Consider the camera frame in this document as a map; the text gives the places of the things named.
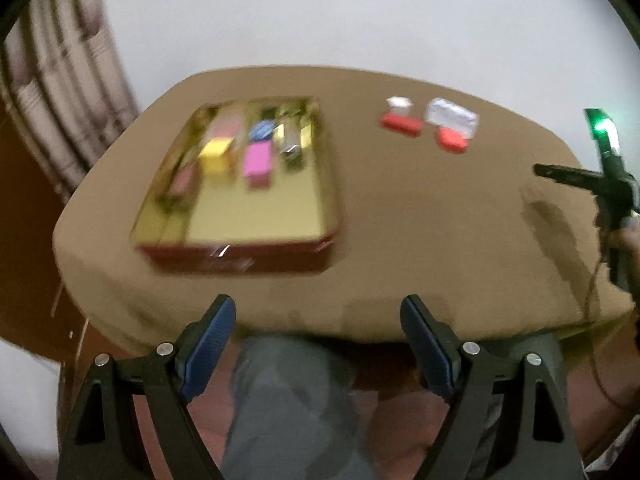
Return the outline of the person right hand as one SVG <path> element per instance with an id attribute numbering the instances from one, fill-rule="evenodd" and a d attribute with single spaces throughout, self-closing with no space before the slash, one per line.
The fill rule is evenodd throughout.
<path id="1" fill-rule="evenodd" d="M 604 244 L 608 249 L 618 249 L 620 254 L 629 261 L 629 269 L 639 272 L 640 262 L 640 231 L 639 218 L 628 217 L 616 230 L 607 232 Z"/>

